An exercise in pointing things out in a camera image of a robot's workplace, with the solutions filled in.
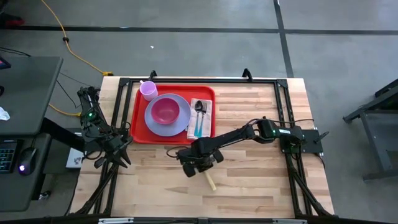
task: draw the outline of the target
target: white label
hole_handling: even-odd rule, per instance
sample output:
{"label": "white label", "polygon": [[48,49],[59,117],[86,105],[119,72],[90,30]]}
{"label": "white label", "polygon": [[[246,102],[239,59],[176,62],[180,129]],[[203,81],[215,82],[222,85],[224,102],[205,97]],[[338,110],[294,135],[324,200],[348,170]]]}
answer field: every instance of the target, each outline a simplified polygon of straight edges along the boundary
{"label": "white label", "polygon": [[288,130],[283,130],[283,129],[280,129],[279,132],[280,132],[280,133],[285,133],[285,134],[290,134],[290,131],[288,131]]}

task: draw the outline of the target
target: plastic tray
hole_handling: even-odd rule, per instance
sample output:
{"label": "plastic tray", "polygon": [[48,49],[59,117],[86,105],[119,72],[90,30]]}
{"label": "plastic tray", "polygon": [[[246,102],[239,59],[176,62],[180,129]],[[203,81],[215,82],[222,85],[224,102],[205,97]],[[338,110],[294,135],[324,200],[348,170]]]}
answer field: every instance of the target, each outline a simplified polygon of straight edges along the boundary
{"label": "plastic tray", "polygon": [[[192,98],[212,100],[213,109],[211,114],[211,137],[216,134],[216,95],[208,86],[201,85],[156,85],[159,95],[166,93],[174,93],[185,98],[191,105]],[[144,99],[140,91],[137,91],[136,102],[131,119],[130,135],[134,138],[134,142],[140,144],[165,144],[165,145],[181,145],[190,144],[193,140],[187,139],[187,132],[183,131],[178,135],[171,137],[162,137],[154,134],[145,124],[144,113],[149,102]]]}

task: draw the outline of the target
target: butcher block table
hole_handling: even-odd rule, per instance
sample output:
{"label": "butcher block table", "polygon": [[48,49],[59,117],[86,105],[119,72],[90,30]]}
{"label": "butcher block table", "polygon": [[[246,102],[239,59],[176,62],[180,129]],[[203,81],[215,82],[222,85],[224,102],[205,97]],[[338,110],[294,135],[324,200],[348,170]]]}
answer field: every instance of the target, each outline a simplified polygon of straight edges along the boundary
{"label": "butcher block table", "polygon": [[[119,79],[104,77],[101,87],[99,102],[108,124],[111,123]],[[304,80],[288,78],[287,81],[295,119],[312,118]],[[253,118],[266,116],[278,120],[273,85],[186,85],[207,85],[215,91],[216,135],[240,128]],[[138,89],[139,84],[134,84],[127,121],[131,121]],[[126,92],[125,88],[121,102],[124,102]],[[281,98],[285,108],[283,91]],[[123,106],[121,103],[117,126],[120,125]],[[303,129],[314,128],[312,121],[297,125]],[[119,168],[112,217],[294,217],[286,160],[280,152],[278,140],[272,144],[243,141],[222,148],[224,161],[208,171],[217,186],[216,191],[212,191],[204,174],[191,178],[185,176],[179,161],[166,156],[166,149],[170,148],[135,143],[128,146],[132,164],[127,169]],[[309,189],[324,208],[333,213],[320,158],[303,154],[302,159]],[[98,185],[101,169],[95,169],[93,163],[84,160],[70,212],[80,209]],[[305,212],[302,191],[298,186],[297,193],[300,208]],[[102,208],[107,195],[108,189],[105,189]]]}

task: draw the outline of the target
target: gray floor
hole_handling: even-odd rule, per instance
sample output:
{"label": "gray floor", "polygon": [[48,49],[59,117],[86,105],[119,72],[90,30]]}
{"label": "gray floor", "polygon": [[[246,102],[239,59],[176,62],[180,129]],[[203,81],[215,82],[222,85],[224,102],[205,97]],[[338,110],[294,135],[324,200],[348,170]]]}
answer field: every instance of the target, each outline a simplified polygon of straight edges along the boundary
{"label": "gray floor", "polygon": [[[277,28],[272,0],[47,0],[69,26]],[[394,0],[280,0],[287,29],[396,30]],[[8,12],[30,25],[55,25],[39,0],[13,0]],[[256,77],[286,77],[278,34],[171,32],[68,32],[76,53],[116,75],[240,76],[249,68]],[[337,215],[398,222],[398,179],[362,181],[376,170],[360,121],[341,119],[369,101],[380,87],[398,78],[398,35],[287,35],[294,76],[305,79],[315,123],[330,131],[323,140],[326,174]],[[32,55],[61,56],[62,72],[100,86],[102,76],[71,56],[54,31],[0,30],[0,45]],[[79,83],[58,79],[74,94]],[[78,112],[56,87],[52,103]],[[47,117],[66,128],[78,120],[52,110]],[[55,175],[54,197],[32,203],[24,213],[0,218],[62,215],[72,197],[76,174]]]}

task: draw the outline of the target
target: spoon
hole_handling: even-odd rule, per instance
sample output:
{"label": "spoon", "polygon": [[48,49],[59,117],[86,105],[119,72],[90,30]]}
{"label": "spoon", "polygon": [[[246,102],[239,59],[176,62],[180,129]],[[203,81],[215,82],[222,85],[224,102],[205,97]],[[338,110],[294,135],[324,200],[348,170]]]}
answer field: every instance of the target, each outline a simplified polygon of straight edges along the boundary
{"label": "spoon", "polygon": [[199,114],[201,113],[201,109],[203,108],[203,103],[200,100],[195,103],[195,111],[197,112],[197,124],[195,125],[195,132],[193,133],[194,136],[198,136],[198,120]]}

